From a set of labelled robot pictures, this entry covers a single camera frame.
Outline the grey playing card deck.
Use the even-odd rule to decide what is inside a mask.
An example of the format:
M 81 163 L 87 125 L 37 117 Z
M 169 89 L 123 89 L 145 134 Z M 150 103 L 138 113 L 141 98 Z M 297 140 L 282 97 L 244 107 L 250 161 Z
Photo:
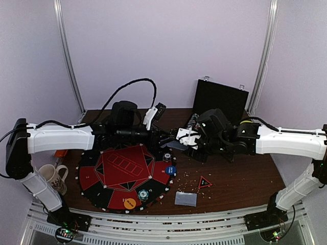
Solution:
M 176 150 L 180 150 L 180 151 L 185 151 L 185 150 L 188 149 L 188 146 L 183 145 L 183 144 L 181 144 L 180 142 L 178 142 L 176 140 L 167 142 L 167 143 L 165 143 L 165 144 L 163 144 L 161 146 L 161 148 L 165 148 L 165 147 L 176 149 Z

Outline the purple 500 poker chip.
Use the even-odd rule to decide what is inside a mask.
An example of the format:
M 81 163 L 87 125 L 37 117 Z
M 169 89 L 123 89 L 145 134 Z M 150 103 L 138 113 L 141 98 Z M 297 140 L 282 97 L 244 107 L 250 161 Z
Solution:
M 169 161 L 171 161 L 171 159 L 172 159 L 172 155 L 170 153 L 164 153 L 162 156 L 162 160 L 164 162 L 169 162 Z

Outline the blue small blind button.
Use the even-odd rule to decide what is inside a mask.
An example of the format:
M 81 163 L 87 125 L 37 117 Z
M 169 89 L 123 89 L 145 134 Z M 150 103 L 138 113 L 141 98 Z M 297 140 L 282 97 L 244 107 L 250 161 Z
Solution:
M 177 173 L 177 169 L 176 169 L 176 167 L 175 166 L 168 166 L 168 167 L 166 167 L 166 169 L 165 169 L 165 173 L 167 174 L 167 175 L 169 175 L 169 176 L 175 176 L 176 175 L 176 173 Z

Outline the dealt blue card pair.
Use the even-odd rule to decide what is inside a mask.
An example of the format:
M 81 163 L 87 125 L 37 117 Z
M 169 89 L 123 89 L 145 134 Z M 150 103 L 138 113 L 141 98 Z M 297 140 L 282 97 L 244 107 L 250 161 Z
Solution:
M 180 205 L 180 206 L 196 207 L 197 206 L 197 194 L 190 193 L 190 192 L 177 191 L 175 194 L 174 204 Z

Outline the orange big blind button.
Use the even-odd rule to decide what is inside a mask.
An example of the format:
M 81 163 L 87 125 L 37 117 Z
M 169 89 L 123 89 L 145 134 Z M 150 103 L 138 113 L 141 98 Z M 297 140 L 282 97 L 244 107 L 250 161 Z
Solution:
M 124 207 L 128 210 L 134 209 L 136 207 L 136 200 L 133 198 L 124 199 Z

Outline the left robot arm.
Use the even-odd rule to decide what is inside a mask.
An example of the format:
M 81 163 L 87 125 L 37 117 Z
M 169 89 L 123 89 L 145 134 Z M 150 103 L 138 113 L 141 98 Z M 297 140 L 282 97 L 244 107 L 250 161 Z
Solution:
M 45 151 L 81 150 L 77 180 L 81 195 L 104 212 L 143 210 L 159 201 L 170 189 L 174 156 L 164 141 L 168 134 L 152 125 L 165 110 L 152 105 L 142 116 L 137 105 L 119 101 L 105 118 L 79 125 L 55 120 L 33 125 L 24 118 L 4 135 L 6 172 L 4 178 L 20 181 L 36 196 L 63 227 L 70 226 L 73 214 L 64 208 L 64 199 L 55 184 L 49 184 L 32 155 Z

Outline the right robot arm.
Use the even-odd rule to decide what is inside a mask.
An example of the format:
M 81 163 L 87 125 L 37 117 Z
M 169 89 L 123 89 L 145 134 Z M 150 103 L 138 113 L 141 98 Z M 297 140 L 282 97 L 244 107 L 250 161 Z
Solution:
M 326 185 L 326 126 L 315 130 L 274 127 L 261 118 L 248 117 L 236 124 L 220 109 L 211 109 L 177 131 L 176 140 L 194 150 L 192 158 L 207 155 L 284 154 L 311 158 L 306 170 L 290 185 L 270 197 L 262 214 L 266 225 L 273 225 L 296 202 L 316 188 Z

